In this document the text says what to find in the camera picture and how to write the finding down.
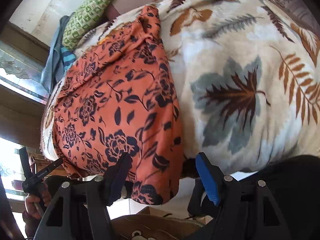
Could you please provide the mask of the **person's hand holding gripper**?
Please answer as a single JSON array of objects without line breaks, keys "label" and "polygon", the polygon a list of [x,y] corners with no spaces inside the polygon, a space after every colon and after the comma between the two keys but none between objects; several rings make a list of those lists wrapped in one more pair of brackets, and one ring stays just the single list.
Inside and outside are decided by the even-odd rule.
[{"label": "person's hand holding gripper", "polygon": [[40,214],[36,206],[42,200],[44,202],[45,207],[47,207],[50,204],[51,199],[52,198],[48,191],[48,186],[46,183],[43,183],[41,197],[37,197],[34,194],[28,194],[25,198],[24,203],[27,214],[35,219],[41,219],[42,215]]}]

